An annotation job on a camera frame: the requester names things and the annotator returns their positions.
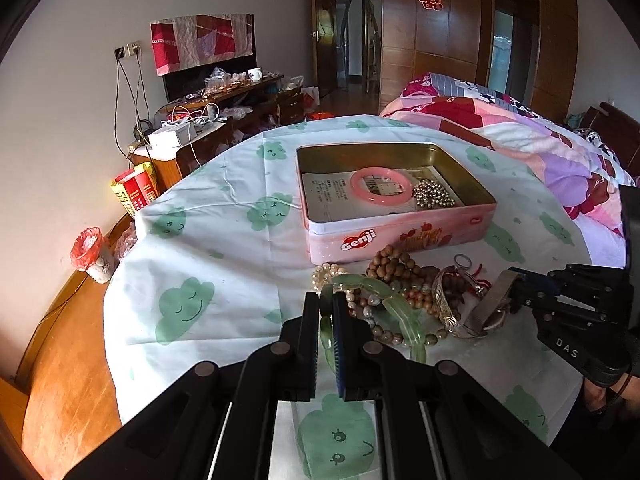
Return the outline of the silver wrist watch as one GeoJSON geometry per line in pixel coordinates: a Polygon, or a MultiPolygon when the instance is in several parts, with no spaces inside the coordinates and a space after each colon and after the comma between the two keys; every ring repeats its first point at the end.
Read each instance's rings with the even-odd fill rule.
{"type": "Polygon", "coordinates": [[[440,270],[432,284],[432,315],[459,339],[484,338],[506,322],[506,306],[480,306],[492,287],[478,276],[481,270],[482,264],[473,269],[471,261],[462,258],[440,270]]]}

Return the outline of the brown wooden bead mala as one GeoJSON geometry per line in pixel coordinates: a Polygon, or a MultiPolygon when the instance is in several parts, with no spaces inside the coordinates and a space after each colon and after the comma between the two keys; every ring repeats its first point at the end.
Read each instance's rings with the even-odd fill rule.
{"type": "MultiPolygon", "coordinates": [[[[410,307],[436,315],[435,284],[442,272],[437,266],[420,266],[408,252],[387,246],[369,262],[366,277],[381,281],[404,296],[410,307]]],[[[456,270],[447,270],[440,277],[445,299],[453,308],[464,304],[468,283],[456,270]]]]}

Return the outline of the red cord pendant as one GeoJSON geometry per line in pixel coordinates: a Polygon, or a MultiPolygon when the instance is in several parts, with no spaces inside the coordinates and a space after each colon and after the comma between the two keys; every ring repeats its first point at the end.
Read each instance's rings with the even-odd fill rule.
{"type": "Polygon", "coordinates": [[[480,274],[483,271],[483,265],[480,264],[473,272],[466,272],[466,277],[469,279],[469,284],[473,294],[477,297],[484,297],[491,289],[491,281],[482,278],[480,274]]]}

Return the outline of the wooden bedroom door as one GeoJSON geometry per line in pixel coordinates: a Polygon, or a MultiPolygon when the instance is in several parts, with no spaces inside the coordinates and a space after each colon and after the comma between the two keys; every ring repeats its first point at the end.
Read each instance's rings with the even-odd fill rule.
{"type": "Polygon", "coordinates": [[[314,78],[322,98],[337,88],[336,0],[311,0],[314,78]]]}

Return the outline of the green cloud tablecloth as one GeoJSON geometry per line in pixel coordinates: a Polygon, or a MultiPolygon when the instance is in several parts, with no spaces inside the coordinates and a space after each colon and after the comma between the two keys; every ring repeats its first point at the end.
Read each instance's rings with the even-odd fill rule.
{"type": "MultiPolygon", "coordinates": [[[[376,116],[307,122],[258,134],[222,153],[139,211],[138,241],[104,298],[105,353],[122,424],[200,361],[244,361],[302,313],[318,266],[309,258],[297,182],[301,146],[365,143],[372,148],[440,146],[497,200],[488,234],[462,246],[419,252],[427,266],[455,254],[493,281],[509,266],[547,273],[590,263],[578,226],[521,162],[433,129],[376,116]]],[[[545,444],[578,396],[582,378],[536,337],[532,311],[509,315],[486,338],[450,336],[427,350],[453,359],[545,444]]],[[[310,403],[278,408],[270,479],[379,479],[373,405],[338,400],[319,351],[310,403]]]]}

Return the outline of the pink Genji tin box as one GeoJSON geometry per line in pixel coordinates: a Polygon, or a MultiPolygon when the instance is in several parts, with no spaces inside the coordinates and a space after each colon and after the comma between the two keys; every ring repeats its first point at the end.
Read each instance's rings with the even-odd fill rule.
{"type": "Polygon", "coordinates": [[[497,208],[491,192],[434,143],[302,146],[296,169],[312,263],[476,242],[497,208]]]}

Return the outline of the pink jade bangle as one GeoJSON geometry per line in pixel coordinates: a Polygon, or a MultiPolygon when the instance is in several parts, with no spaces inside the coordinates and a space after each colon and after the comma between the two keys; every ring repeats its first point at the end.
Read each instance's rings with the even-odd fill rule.
{"type": "Polygon", "coordinates": [[[354,172],[349,180],[352,194],[376,206],[399,206],[412,199],[411,181],[398,170],[366,167],[354,172]]]}

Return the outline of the red yellow carton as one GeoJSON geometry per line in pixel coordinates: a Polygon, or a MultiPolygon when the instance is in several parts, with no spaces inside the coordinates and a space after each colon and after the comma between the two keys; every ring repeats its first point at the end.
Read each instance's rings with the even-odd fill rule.
{"type": "Polygon", "coordinates": [[[157,199],[156,177],[150,162],[142,162],[117,176],[111,190],[126,213],[133,217],[136,212],[157,199]]]}

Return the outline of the white box on cabinet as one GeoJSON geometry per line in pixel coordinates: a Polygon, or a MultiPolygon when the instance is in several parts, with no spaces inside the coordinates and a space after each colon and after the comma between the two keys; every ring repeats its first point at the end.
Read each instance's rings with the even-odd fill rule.
{"type": "Polygon", "coordinates": [[[171,152],[193,141],[196,131],[192,122],[167,124],[149,134],[149,144],[154,151],[171,152]]]}

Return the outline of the wooden tv cabinet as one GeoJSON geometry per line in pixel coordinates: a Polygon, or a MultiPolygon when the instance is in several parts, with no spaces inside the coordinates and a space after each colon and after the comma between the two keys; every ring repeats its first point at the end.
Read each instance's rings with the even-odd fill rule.
{"type": "Polygon", "coordinates": [[[301,122],[305,118],[302,85],[270,75],[206,100],[169,103],[158,117],[173,124],[192,122],[196,131],[193,141],[175,151],[154,151],[149,141],[131,148],[135,164],[153,165],[157,188],[163,193],[228,148],[266,130],[301,122]]]}

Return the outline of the white mug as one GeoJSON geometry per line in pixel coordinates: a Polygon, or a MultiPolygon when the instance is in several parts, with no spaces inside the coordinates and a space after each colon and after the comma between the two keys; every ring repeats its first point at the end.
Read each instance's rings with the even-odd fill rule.
{"type": "Polygon", "coordinates": [[[247,75],[250,77],[251,82],[261,81],[264,76],[260,67],[251,68],[247,71],[247,75]]]}

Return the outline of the wooden wardrobe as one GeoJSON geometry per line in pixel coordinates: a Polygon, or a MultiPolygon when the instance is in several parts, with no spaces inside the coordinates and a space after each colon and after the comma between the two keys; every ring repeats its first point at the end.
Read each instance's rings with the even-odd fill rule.
{"type": "MultiPolygon", "coordinates": [[[[578,53],[577,0],[534,0],[538,38],[533,88],[524,102],[560,122],[570,107],[578,53]]],[[[380,104],[427,72],[488,81],[496,0],[444,0],[441,11],[418,0],[382,0],[380,104]]]]}

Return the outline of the black television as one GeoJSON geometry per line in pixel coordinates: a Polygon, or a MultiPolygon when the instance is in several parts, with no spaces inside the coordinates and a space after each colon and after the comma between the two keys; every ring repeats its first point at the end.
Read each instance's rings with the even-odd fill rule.
{"type": "Polygon", "coordinates": [[[160,77],[163,81],[166,99],[169,102],[182,98],[190,93],[198,92],[205,88],[205,81],[211,77],[214,71],[219,68],[228,74],[241,73],[257,66],[255,52],[255,18],[254,18],[254,54],[244,56],[244,58],[234,58],[224,62],[204,65],[182,70],[181,72],[170,73],[160,77]]]}

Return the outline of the red patchwork cloth cover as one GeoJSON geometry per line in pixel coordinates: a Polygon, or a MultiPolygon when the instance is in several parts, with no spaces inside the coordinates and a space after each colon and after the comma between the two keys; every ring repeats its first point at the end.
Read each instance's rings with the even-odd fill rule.
{"type": "Polygon", "coordinates": [[[155,70],[163,77],[254,54],[253,14],[195,14],[150,23],[155,70]]]}

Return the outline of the wall power socket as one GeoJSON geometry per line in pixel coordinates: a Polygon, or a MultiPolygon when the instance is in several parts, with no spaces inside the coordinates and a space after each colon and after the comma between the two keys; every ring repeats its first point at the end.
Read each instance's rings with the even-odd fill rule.
{"type": "Polygon", "coordinates": [[[121,60],[122,58],[130,58],[130,56],[137,56],[139,54],[140,44],[138,42],[130,42],[130,44],[125,44],[124,46],[116,48],[114,50],[116,60],[121,60]]]}

